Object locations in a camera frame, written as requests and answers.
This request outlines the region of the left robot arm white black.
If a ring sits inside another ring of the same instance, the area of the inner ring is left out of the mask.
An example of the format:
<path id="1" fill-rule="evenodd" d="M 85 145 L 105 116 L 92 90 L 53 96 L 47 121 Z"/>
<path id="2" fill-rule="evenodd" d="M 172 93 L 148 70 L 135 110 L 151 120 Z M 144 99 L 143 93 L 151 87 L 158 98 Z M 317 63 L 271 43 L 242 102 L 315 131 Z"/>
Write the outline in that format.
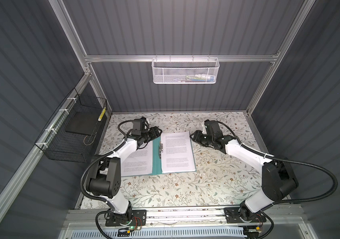
<path id="1" fill-rule="evenodd" d="M 121 143 L 87 166 L 80 178 L 80 190 L 89 199 L 105 202 L 116 221 L 126 225 L 132 220 L 133 210 L 131 202 L 120 192 L 121 164 L 142 144 L 160 137 L 162 130 L 150 127 L 145 117 L 123 121 L 117 128 L 123 134 Z"/>

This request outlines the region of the printed paper sheet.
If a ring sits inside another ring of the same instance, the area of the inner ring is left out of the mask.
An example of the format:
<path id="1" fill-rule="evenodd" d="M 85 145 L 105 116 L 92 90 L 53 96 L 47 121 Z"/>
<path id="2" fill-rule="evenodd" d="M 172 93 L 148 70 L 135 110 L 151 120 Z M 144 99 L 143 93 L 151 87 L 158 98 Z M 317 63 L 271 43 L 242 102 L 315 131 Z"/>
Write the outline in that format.
<path id="1" fill-rule="evenodd" d="M 121 164 L 121 176 L 149 175 L 153 172 L 153 143 L 129 155 Z"/>
<path id="2" fill-rule="evenodd" d="M 161 144 L 163 174 L 196 171 L 192 142 L 188 131 L 162 133 Z"/>

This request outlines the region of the teal paper folder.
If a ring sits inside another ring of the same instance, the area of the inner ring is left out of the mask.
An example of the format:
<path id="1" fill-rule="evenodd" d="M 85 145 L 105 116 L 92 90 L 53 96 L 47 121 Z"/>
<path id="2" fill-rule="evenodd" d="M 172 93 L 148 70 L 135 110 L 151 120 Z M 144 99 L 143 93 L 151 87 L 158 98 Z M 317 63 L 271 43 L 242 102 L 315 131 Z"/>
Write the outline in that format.
<path id="1" fill-rule="evenodd" d="M 151 141 L 153 143 L 153 172 L 149 175 L 160 175 L 162 173 L 162 167 L 161 167 L 161 159 L 159 159 L 159 141 L 161 140 L 161 137 L 154 139 Z M 127 146 L 128 151 L 125 153 L 121 153 L 121 164 L 125 161 L 126 158 L 129 157 L 130 154 L 137 151 L 136 145 L 134 145 L 132 142 L 128 143 Z"/>

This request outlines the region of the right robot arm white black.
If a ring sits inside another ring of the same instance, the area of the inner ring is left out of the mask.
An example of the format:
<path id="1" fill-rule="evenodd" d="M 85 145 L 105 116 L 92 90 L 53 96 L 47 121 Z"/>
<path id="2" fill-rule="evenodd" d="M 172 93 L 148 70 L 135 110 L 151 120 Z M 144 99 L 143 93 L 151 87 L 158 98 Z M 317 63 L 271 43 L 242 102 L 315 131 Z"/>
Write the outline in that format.
<path id="1" fill-rule="evenodd" d="M 230 127 L 220 121 L 206 120 L 203 128 L 190 135 L 193 142 L 234 156 L 261 176 L 261 189 L 240 204 L 238 214 L 242 221 L 251 222 L 266 207 L 281 202 L 297 189 L 299 183 L 290 163 L 246 146 Z"/>

